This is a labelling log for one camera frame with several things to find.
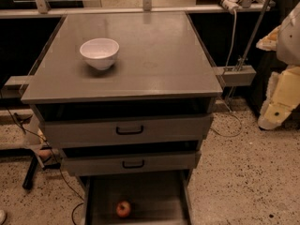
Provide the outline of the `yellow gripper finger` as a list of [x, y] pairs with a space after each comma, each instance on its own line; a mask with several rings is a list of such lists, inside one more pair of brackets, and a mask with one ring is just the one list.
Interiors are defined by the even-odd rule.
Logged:
[[272, 72], [258, 126], [267, 130], [281, 126], [299, 104], [300, 67], [287, 67], [281, 73]]
[[277, 26], [268, 35], [261, 38], [256, 43], [256, 47], [267, 52], [275, 51], [277, 49], [279, 29], [280, 26]]

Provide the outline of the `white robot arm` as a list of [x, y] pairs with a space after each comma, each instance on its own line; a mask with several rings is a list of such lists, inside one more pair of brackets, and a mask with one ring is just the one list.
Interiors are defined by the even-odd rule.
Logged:
[[270, 130], [281, 126], [300, 105], [300, 3], [256, 47], [275, 51], [277, 59], [287, 65], [282, 72], [271, 73], [261, 107], [258, 126]]

